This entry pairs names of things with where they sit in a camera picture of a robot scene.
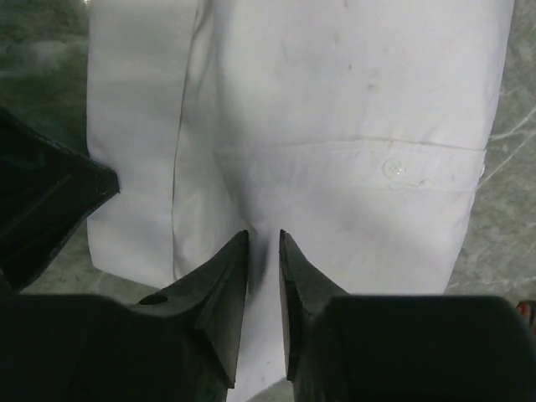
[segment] button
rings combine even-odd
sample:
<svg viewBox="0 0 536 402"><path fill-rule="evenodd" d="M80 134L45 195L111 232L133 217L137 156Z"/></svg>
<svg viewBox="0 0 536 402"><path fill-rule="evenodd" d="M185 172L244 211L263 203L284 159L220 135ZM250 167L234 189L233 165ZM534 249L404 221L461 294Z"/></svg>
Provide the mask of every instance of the button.
<svg viewBox="0 0 536 402"><path fill-rule="evenodd" d="M386 178L396 178L404 171L404 165L399 159L389 159L384 164L383 171Z"/></svg>

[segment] clothing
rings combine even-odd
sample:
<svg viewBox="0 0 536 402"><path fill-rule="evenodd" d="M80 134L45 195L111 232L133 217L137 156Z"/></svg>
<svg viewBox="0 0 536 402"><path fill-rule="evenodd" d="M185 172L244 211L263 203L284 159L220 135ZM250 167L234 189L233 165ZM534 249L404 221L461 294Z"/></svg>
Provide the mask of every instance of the clothing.
<svg viewBox="0 0 536 402"><path fill-rule="evenodd" d="M442 293L497 109L513 0L108 0L88 146L121 194L97 268L164 287L252 236L237 382L285 375L278 236L346 291Z"/></svg>

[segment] white button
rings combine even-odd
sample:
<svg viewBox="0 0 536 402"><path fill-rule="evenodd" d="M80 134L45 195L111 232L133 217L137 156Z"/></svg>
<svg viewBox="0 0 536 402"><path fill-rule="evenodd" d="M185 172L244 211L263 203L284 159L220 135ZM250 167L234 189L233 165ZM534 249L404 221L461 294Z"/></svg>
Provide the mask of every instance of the white button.
<svg viewBox="0 0 536 402"><path fill-rule="evenodd" d="M404 165L399 159L389 159L383 170L386 178L396 178L404 171Z"/></svg>

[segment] white fabric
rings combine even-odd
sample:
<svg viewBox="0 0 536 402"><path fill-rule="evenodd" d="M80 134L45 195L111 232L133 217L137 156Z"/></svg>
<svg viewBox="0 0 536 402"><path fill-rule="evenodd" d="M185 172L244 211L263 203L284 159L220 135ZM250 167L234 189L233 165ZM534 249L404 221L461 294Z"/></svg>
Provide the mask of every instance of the white fabric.
<svg viewBox="0 0 536 402"><path fill-rule="evenodd" d="M162 287L250 231L253 296L229 401L285 375L279 229L347 291L444 291L513 0L92 7L88 144L121 178L89 219L93 261Z"/></svg>

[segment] white shirt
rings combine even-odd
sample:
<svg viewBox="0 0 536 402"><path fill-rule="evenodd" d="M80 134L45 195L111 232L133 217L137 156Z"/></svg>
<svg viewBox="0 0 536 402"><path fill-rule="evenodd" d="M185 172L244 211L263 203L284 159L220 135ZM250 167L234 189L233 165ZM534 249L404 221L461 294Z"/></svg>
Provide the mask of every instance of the white shirt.
<svg viewBox="0 0 536 402"><path fill-rule="evenodd" d="M229 401L285 375L279 229L347 291L444 291L513 0L91 8L88 145L121 181L88 221L94 264L164 287L250 231L255 297Z"/></svg>

